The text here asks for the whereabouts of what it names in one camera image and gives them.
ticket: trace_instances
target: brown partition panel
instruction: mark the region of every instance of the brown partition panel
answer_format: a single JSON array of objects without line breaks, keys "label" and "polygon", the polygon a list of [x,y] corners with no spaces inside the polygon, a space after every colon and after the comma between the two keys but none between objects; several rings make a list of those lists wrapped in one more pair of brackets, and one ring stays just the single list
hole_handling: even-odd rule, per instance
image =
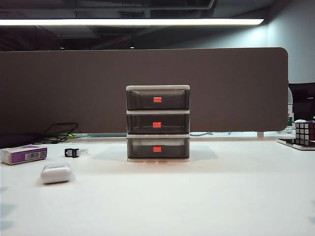
[{"label": "brown partition panel", "polygon": [[230,48],[0,53],[0,133],[77,122],[126,132],[127,85],[190,85],[191,131],[267,131],[287,122],[287,52]]}]

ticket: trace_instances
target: rubik's cube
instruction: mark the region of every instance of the rubik's cube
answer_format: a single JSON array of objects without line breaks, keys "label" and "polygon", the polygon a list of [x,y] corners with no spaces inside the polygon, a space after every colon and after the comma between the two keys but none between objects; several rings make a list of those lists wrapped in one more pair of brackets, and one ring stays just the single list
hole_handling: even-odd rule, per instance
[{"label": "rubik's cube", "polygon": [[297,139],[315,140],[315,121],[307,121],[295,124]]}]

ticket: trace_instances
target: plastic drawer unit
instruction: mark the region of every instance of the plastic drawer unit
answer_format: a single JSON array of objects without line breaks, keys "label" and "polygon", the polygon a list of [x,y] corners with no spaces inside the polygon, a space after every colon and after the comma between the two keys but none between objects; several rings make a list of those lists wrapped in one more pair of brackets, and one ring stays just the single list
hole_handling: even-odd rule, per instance
[{"label": "plastic drawer unit", "polygon": [[189,134],[189,111],[127,111],[128,134]]},{"label": "plastic drawer unit", "polygon": [[127,160],[188,162],[190,86],[127,86]]},{"label": "plastic drawer unit", "polygon": [[189,110],[188,85],[127,86],[127,110]]},{"label": "plastic drawer unit", "polygon": [[187,135],[127,135],[128,159],[188,159]]}]

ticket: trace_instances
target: ceiling light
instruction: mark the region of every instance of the ceiling light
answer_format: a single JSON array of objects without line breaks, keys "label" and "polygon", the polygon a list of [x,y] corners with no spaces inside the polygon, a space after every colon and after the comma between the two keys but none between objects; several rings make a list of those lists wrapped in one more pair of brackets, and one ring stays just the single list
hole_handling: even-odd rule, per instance
[{"label": "ceiling light", "polygon": [[0,26],[244,26],[263,19],[50,19],[0,20]]}]

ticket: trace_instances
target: ceiling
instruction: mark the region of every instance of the ceiling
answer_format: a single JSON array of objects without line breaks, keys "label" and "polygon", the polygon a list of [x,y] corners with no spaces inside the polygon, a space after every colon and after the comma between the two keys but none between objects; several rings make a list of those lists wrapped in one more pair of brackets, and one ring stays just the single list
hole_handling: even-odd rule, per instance
[{"label": "ceiling", "polygon": [[[276,0],[1,0],[0,18],[266,19],[275,2]],[[214,26],[6,26],[0,27],[0,51],[126,49],[130,48],[130,44],[134,44],[136,49],[159,48],[229,29]]]}]

